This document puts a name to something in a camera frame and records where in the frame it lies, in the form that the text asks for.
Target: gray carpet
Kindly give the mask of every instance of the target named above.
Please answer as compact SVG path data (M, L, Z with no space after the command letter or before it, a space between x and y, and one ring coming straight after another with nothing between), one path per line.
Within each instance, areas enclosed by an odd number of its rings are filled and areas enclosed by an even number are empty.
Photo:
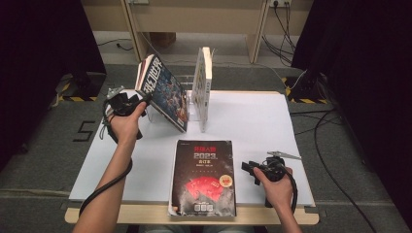
M168 66L182 82L194 67ZM107 79L95 102L62 101L45 115L27 142L28 152L16 154L0 174L0 232L70 232L64 221L68 194L77 178L91 140L101 119L104 93L109 87L133 88L136 66L107 65ZM300 71L277 69L281 77L298 76ZM215 67L212 89L276 90L285 93L282 82L267 68ZM289 103L291 113L332 109L331 104ZM292 116L296 141L321 216L304 232L371 232L360 212L337 187L321 160L339 185L358 203L378 232L409 232L385 188L365 165L338 113L331 113L317 131L323 114ZM40 193L33 194L33 189ZM119 225L117 232L126 232ZM280 232L280 227L269 227Z

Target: book cover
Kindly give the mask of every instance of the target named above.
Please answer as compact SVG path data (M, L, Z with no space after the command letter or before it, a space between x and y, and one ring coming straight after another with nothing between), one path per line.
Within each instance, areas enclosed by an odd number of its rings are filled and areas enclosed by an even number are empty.
M201 132L206 131L212 78L212 54L210 53L210 48L200 48L194 71L191 101L198 115Z
M151 105L181 132L188 130L187 92L160 58L149 55L139 65L135 89L145 96L152 94Z
M169 201L171 216L236 216L231 141L179 140Z

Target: red book cover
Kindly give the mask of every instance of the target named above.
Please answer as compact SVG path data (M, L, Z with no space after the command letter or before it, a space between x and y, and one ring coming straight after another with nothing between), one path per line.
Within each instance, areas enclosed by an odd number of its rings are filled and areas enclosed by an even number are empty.
M236 216L231 141L179 140L171 216Z

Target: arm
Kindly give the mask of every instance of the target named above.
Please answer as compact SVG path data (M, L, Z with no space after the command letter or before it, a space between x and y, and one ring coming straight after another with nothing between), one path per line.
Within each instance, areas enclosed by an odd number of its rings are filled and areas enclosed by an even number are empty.
M112 128L119 142L96 189L126 170L136 144L138 119L145 108L146 103L142 102L130 116L112 118ZM118 221L124 183L125 179L92 200L80 216L73 232L113 232Z
M302 232L291 209L292 185L288 176L284 176L278 182L271 182L259 168L254 168L256 177L263 183L266 198L275 208L282 229L285 233Z

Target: power outlet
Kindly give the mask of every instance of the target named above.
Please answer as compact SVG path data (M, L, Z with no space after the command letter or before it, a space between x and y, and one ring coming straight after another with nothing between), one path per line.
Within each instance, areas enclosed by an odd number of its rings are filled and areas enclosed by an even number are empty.
M269 7L274 7L274 2L278 2L278 8L286 8L287 5L289 4L289 7L291 6L292 0L270 0Z

